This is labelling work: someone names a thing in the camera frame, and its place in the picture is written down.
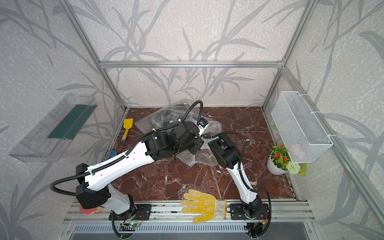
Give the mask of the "clear plastic vacuum bag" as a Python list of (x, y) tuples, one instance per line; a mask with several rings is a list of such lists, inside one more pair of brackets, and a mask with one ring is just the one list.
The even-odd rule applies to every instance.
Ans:
[(218, 165), (209, 146), (210, 136), (223, 131), (223, 125), (210, 117), (203, 117), (202, 110), (193, 107), (201, 105), (179, 103), (161, 108), (149, 116), (134, 122), (145, 137), (145, 155), (154, 161), (175, 157), (192, 167), (195, 164)]

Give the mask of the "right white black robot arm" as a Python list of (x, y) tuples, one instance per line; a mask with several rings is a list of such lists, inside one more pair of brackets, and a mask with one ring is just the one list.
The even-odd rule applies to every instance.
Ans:
[(245, 215), (249, 219), (255, 219), (263, 206), (260, 193), (266, 193), (268, 201), (271, 197), (266, 189), (255, 190), (251, 186), (243, 164), (246, 152), (244, 139), (240, 134), (231, 131), (204, 138), (209, 140), (208, 146), (218, 164), (230, 173), (239, 191)]

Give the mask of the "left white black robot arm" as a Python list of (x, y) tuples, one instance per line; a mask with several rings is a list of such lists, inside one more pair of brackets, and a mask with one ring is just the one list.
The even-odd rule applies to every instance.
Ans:
[(74, 196), (86, 209), (109, 208), (117, 215), (136, 212), (133, 198), (111, 186), (119, 177), (147, 164), (168, 159), (185, 151), (192, 155), (201, 148), (202, 132), (208, 122), (202, 118), (203, 102), (195, 101), (176, 124), (141, 136), (127, 151), (101, 164), (80, 164), (74, 176), (56, 180), (50, 190)]

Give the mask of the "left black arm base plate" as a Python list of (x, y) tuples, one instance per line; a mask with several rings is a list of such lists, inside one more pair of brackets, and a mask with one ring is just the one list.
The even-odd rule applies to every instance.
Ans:
[(135, 220), (135, 221), (148, 221), (150, 218), (152, 210), (151, 204), (138, 204), (136, 208), (129, 209), (125, 213), (117, 215), (115, 212), (111, 211), (109, 215), (109, 220), (114, 219), (115, 221), (124, 221), (124, 220)]

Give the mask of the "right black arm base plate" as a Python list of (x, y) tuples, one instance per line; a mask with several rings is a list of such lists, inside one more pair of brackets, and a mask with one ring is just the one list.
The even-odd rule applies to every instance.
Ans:
[(245, 207), (243, 204), (230, 204), (227, 207), (227, 213), (230, 214), (231, 220), (257, 220), (264, 221), (268, 219), (270, 212), (268, 204), (262, 204), (261, 208), (257, 211), (252, 211), (250, 208)]

